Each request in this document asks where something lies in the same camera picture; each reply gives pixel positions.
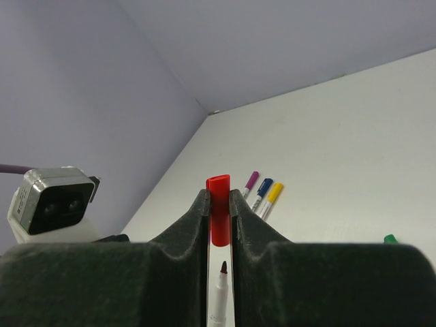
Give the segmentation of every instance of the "blue marker cap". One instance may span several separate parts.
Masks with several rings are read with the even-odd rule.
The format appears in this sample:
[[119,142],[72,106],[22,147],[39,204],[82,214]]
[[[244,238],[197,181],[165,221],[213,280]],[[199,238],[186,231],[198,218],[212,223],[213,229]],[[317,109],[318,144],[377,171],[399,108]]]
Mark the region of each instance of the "blue marker cap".
[[273,183],[274,181],[271,178],[265,178],[258,189],[258,195],[263,198]]

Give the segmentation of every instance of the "camera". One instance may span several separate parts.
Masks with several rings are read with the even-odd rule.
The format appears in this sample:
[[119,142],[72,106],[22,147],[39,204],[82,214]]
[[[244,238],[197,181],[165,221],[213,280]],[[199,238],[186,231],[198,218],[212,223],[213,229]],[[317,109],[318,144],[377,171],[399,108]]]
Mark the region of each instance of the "camera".
[[10,212],[28,235],[78,224],[98,184],[75,167],[28,171]]

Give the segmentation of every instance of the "yellow marker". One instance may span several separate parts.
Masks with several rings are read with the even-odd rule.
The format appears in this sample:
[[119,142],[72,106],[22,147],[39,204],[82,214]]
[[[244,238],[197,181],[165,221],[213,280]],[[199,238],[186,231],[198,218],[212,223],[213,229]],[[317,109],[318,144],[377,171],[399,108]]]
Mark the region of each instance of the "yellow marker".
[[275,183],[272,187],[271,192],[268,194],[268,199],[259,214],[260,218],[263,220],[265,220],[269,210],[271,209],[271,206],[277,200],[281,190],[283,189],[283,186],[284,185],[282,183]]

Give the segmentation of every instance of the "purple marker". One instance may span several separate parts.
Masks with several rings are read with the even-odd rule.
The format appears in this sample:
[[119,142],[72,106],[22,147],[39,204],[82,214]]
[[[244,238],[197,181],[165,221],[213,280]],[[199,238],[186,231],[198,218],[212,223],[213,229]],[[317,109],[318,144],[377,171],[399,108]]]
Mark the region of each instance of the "purple marker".
[[248,180],[248,182],[245,185],[244,190],[243,190],[243,198],[244,199],[247,198],[248,193],[250,192],[251,188],[254,186],[254,184],[256,183],[258,178],[259,178],[259,172],[253,172],[253,174],[251,174],[251,177]]

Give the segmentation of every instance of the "blue marker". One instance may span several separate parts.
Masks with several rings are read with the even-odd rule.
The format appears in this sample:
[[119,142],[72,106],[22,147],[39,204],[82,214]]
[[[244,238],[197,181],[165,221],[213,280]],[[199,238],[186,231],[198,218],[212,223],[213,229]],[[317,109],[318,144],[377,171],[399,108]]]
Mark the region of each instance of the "blue marker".
[[256,196],[256,199],[253,202],[253,205],[251,206],[252,211],[256,211],[256,209],[259,206],[259,203],[262,201],[262,198],[266,195],[266,192],[270,189],[271,185],[274,183],[274,181],[271,178],[265,178],[262,184],[260,185],[258,189],[258,194]]

